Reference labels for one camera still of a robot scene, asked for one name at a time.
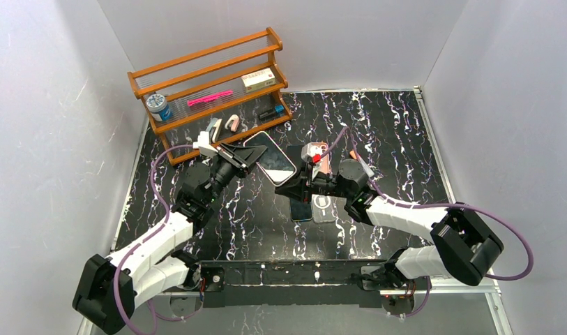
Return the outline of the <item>clear phone case with phone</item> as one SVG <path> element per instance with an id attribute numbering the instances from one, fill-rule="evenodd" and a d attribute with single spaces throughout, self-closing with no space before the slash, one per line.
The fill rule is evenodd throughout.
<path id="1" fill-rule="evenodd" d="M 327 195 L 313 195 L 311 200 L 312 220 L 316 224 L 333 223 L 333 202 Z"/>

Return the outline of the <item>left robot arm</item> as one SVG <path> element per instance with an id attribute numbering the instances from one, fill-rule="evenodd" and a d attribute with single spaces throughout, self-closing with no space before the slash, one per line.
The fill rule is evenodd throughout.
<path id="1" fill-rule="evenodd" d="M 264 145 L 198 147 L 211 164 L 197 161 L 184 171 L 174 205 L 160 199 L 164 219 L 126 247 L 85 263 L 72 308 L 106 334 L 124 327 L 142 333 L 131 320 L 134 311 L 142 304 L 154 311 L 156 295 L 186 282 L 194 261 L 182 246 L 205 227 L 230 181 L 244 178 L 267 150 Z"/>

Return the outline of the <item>dark teal smartphone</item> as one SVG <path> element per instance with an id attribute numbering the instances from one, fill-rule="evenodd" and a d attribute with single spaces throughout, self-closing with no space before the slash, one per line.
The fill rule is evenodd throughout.
<path id="1" fill-rule="evenodd" d="M 294 199 L 289 200 L 290 218 L 296 222 L 306 222 L 312 220 L 312 204 L 301 202 Z"/>

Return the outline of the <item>cream cased phone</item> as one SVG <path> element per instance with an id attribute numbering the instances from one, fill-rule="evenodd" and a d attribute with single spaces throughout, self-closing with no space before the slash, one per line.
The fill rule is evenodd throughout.
<path id="1" fill-rule="evenodd" d="M 265 146 L 266 151 L 257 161 L 259 168 L 274 186 L 288 181 L 296 172 L 296 166 L 265 131 L 260 131 L 243 142 L 244 147 Z"/>

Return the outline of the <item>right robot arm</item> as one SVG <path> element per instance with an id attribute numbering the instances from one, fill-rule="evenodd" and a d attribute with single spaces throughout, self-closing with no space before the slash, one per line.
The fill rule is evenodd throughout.
<path id="1" fill-rule="evenodd" d="M 315 164 L 303 163 L 275 192 L 297 201 L 313 195 L 344 198 L 344 209 L 354 221 L 428 241 L 428 246 L 401 248 L 380 269 L 362 276 L 384 286 L 398 288 L 424 276 L 451 277 L 477 286 L 504 250 L 500 238 L 464 204 L 427 207 L 380 195 L 369 185 L 362 164 L 351 158 L 341 162 L 336 174 L 316 172 Z"/>

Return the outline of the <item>black smartphone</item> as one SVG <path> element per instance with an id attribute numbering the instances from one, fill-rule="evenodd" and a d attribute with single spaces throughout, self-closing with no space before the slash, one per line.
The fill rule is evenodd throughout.
<path id="1" fill-rule="evenodd" d="M 286 148 L 285 153 L 296 167 L 295 173 L 286 181 L 287 184 L 307 176 L 308 163 L 303 157 L 304 146 L 304 144 L 295 144 Z"/>

